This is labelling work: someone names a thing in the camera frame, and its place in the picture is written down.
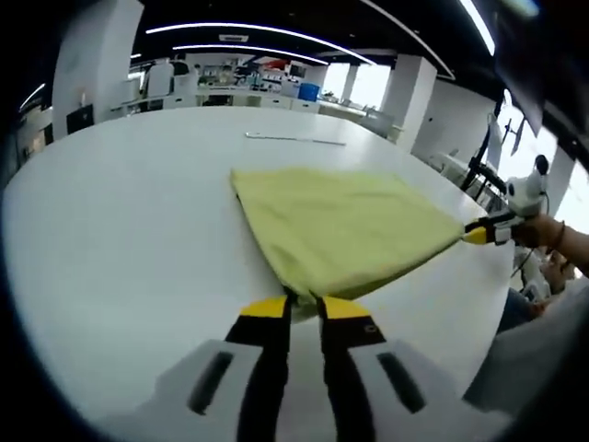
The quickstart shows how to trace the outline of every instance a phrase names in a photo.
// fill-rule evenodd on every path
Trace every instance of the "white cabinet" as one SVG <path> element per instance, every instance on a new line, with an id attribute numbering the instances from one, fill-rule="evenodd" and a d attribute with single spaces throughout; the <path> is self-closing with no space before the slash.
<path id="1" fill-rule="evenodd" d="M 262 97 L 260 101 L 261 108 L 291 109 L 291 101 L 287 97 Z"/>
<path id="2" fill-rule="evenodd" d="M 319 103 L 313 101 L 305 101 L 303 99 L 293 99 L 291 111 L 319 113 Z"/>

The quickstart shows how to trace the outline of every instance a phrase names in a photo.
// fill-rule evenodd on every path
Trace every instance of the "human hand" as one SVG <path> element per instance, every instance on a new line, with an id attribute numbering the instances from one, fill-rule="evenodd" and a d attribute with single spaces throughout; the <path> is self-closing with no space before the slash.
<path id="1" fill-rule="evenodd" d="M 519 226 L 512 227 L 513 238 L 523 246 L 534 249 L 552 247 L 559 236 L 561 224 L 548 215 L 538 215 Z"/>

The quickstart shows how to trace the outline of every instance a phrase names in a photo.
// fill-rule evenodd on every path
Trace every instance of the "white wall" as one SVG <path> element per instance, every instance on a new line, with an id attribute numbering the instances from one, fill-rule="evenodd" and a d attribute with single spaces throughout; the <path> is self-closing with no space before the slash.
<path id="1" fill-rule="evenodd" d="M 133 41 L 144 6 L 136 0 L 100 0 L 69 25 L 53 79 L 53 135 L 67 135 L 65 118 L 85 104 L 94 105 L 95 123 L 110 117 L 120 83 L 127 79 Z"/>
<path id="2" fill-rule="evenodd" d="M 487 116 L 495 104 L 481 95 L 436 80 L 430 104 L 411 153 L 427 158 L 459 149 L 456 158 L 469 161 L 487 131 Z"/>
<path id="3" fill-rule="evenodd" d="M 432 99 L 436 75 L 437 69 L 430 62 L 422 59 L 413 97 L 405 114 L 405 121 L 400 124 L 403 132 L 400 133 L 396 142 L 397 146 L 406 152 L 411 151 L 422 128 L 425 112 Z"/>

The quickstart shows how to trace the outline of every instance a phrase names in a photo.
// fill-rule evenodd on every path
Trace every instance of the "white pillar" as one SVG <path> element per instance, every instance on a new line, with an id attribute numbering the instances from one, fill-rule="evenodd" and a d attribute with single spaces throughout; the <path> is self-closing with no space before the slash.
<path id="1" fill-rule="evenodd" d="M 67 135 L 66 116 L 84 104 L 94 106 L 94 123 L 110 118 L 121 82 L 127 79 L 131 51 L 144 6 L 137 0 L 99 0 L 69 24 L 53 79 L 53 137 Z"/>
<path id="2" fill-rule="evenodd" d="M 397 146 L 410 152 L 432 96 L 437 70 L 426 59 L 414 55 L 398 56 L 380 110 L 395 118 L 403 131 Z"/>
<path id="3" fill-rule="evenodd" d="M 557 147 L 556 154 L 550 165 L 549 177 L 547 181 L 547 194 L 550 199 L 550 215 L 554 216 L 562 203 L 562 198 L 569 188 L 571 181 L 574 161 L 566 152 Z"/>
<path id="4" fill-rule="evenodd" d="M 305 82 L 319 86 L 323 89 L 325 84 L 325 76 L 328 74 L 327 66 L 309 66 L 306 69 Z"/>
<path id="5" fill-rule="evenodd" d="M 343 92 L 341 93 L 341 99 L 350 99 L 352 96 L 352 89 L 353 84 L 356 81 L 356 76 L 358 75 L 358 66 L 350 66 L 348 70 L 348 75 L 346 76 L 346 82 L 343 85 Z"/>

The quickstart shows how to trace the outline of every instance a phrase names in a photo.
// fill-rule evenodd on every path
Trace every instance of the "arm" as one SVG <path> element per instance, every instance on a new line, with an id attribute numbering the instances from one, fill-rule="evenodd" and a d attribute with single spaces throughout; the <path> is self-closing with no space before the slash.
<path id="1" fill-rule="evenodd" d="M 514 227 L 513 233 L 514 239 L 528 247 L 556 247 L 556 251 L 589 277 L 589 235 L 566 226 L 559 241 L 561 230 L 562 223 L 548 215 L 539 215 Z"/>

